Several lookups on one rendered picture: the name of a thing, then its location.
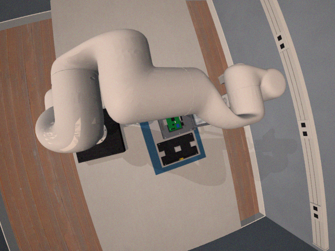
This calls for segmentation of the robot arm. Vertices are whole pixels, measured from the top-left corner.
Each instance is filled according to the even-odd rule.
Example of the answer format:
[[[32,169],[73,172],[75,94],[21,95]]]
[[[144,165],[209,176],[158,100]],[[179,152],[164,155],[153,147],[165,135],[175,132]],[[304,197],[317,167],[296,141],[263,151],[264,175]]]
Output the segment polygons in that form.
[[[111,30],[54,61],[52,89],[45,94],[46,110],[36,122],[36,136],[58,153],[102,143],[107,128],[101,91],[109,116],[120,124],[195,114],[214,127],[236,129],[261,121],[264,101],[282,96],[286,89],[284,75],[274,68],[238,63],[218,78],[225,84],[230,108],[202,70],[155,67],[144,34]]]

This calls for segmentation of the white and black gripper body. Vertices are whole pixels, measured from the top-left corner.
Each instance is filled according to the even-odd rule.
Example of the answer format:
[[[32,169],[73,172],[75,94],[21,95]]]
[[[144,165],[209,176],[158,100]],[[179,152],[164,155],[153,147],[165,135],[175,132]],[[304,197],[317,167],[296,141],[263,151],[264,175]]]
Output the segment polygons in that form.
[[[230,105],[229,105],[229,100],[228,100],[228,96],[227,96],[227,93],[222,95],[222,98],[223,100],[226,102],[227,106],[230,108]]]

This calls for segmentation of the green circuit board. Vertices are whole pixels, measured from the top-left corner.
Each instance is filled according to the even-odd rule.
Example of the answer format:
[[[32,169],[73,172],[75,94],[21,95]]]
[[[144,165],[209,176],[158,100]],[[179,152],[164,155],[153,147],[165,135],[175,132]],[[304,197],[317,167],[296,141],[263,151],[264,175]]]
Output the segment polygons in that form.
[[[179,117],[167,118],[166,119],[169,131],[182,128]]]

